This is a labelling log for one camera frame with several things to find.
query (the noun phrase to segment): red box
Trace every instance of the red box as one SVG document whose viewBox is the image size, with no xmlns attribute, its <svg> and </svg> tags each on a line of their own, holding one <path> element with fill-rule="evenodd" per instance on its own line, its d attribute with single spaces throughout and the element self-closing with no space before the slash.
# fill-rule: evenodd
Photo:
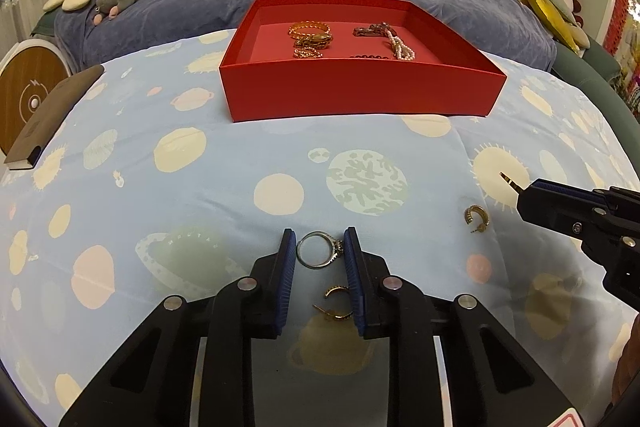
<svg viewBox="0 0 640 427">
<path fill-rule="evenodd" d="M 289 27 L 330 26 L 323 58 L 294 58 Z M 397 60 L 388 39 L 355 37 L 386 22 L 415 51 Z M 380 58 L 349 58 L 381 55 Z M 506 76 L 455 31 L 402 0 L 255 0 L 220 64 L 235 122 L 326 114 L 486 116 Z"/>
</svg>

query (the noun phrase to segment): book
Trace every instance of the book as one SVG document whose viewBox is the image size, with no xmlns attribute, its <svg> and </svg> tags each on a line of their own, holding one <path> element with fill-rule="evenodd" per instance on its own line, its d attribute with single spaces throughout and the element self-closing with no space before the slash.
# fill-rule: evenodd
<svg viewBox="0 0 640 427">
<path fill-rule="evenodd" d="M 62 80 L 43 100 L 15 139 L 4 164 L 9 170 L 33 169 L 42 151 L 85 93 L 104 73 L 98 64 Z"/>
</svg>

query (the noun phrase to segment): green sofa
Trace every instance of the green sofa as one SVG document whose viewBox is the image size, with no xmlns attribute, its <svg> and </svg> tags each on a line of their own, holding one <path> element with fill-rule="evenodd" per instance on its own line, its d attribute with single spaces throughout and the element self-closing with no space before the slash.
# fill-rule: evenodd
<svg viewBox="0 0 640 427">
<path fill-rule="evenodd" d="M 591 48 L 583 58 L 556 42 L 558 57 L 551 72 L 580 89 L 600 110 L 640 176 L 640 124 L 609 86 L 609 81 L 620 74 L 620 65 L 601 45 L 590 40 Z"/>
</svg>

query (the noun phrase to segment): gold earring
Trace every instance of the gold earring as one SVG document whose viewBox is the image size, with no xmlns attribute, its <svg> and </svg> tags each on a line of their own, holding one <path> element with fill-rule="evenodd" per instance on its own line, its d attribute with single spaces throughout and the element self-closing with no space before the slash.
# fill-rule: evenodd
<svg viewBox="0 0 640 427">
<path fill-rule="evenodd" d="M 334 292 L 349 293 L 349 289 L 347 288 L 347 286 L 331 286 L 331 288 L 329 288 L 326 292 L 324 292 L 324 298 L 328 299 L 329 296 Z M 327 315 L 328 317 L 331 317 L 334 321 L 345 321 L 347 319 L 350 319 L 351 315 L 353 315 L 353 312 L 349 312 L 346 315 L 337 315 L 333 310 L 327 311 L 315 304 L 314 304 L 314 308 L 319 312 L 322 312 L 323 314 Z"/>
<path fill-rule="evenodd" d="M 489 226 L 489 214 L 487 214 L 487 211 L 484 210 L 482 206 L 479 206 L 478 204 L 472 204 L 468 209 L 465 210 L 465 221 L 468 225 L 470 225 L 474 220 L 474 218 L 471 216 L 472 212 L 478 214 L 478 216 L 482 218 L 482 223 L 480 223 L 480 225 L 478 225 L 475 230 L 472 230 L 471 233 L 484 232 L 484 230 L 486 230 L 486 227 Z"/>
</svg>

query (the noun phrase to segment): silver bolt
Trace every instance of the silver bolt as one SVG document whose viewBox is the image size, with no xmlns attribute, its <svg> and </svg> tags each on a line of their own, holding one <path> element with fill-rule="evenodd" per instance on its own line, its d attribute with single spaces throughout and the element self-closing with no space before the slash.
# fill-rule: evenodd
<svg viewBox="0 0 640 427">
<path fill-rule="evenodd" d="M 167 297 L 164 300 L 164 309 L 169 310 L 170 312 L 177 310 L 180 306 L 182 306 L 182 299 L 178 296 L 174 295 L 172 297 Z"/>
<path fill-rule="evenodd" d="M 458 304 L 465 310 L 472 310 L 478 305 L 478 301 L 473 295 L 461 295 L 458 297 Z"/>
<path fill-rule="evenodd" d="M 398 277 L 385 277 L 382 285 L 387 290 L 399 290 L 402 287 L 402 279 L 398 279 Z"/>
<path fill-rule="evenodd" d="M 240 288 L 243 292 L 248 292 L 253 290 L 258 285 L 257 280 L 252 277 L 245 277 L 238 281 L 238 288 Z"/>
</svg>

